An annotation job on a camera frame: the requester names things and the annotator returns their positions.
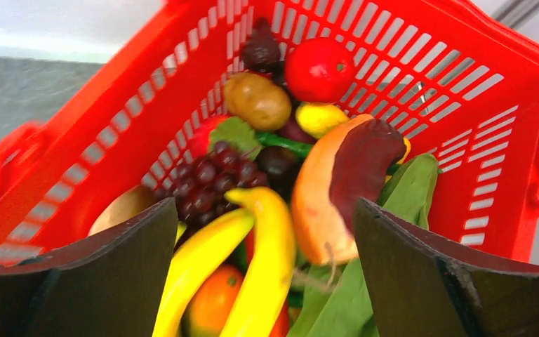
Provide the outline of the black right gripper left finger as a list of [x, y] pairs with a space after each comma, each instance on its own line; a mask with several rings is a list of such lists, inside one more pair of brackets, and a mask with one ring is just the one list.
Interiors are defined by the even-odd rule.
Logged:
[[177, 224], [167, 198], [108, 230], [0, 265], [0, 336], [151, 336]]

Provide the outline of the red toy tomato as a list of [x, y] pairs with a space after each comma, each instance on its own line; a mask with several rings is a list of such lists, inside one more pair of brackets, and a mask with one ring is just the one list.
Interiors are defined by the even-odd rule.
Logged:
[[285, 57], [284, 79], [294, 98], [306, 103], [335, 103], [356, 75], [354, 55], [327, 37], [301, 42]]

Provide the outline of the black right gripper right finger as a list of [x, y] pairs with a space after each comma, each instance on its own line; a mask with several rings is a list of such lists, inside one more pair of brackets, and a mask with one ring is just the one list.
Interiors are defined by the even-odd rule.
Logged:
[[539, 336], [539, 265], [463, 246], [367, 199], [353, 222], [381, 336]]

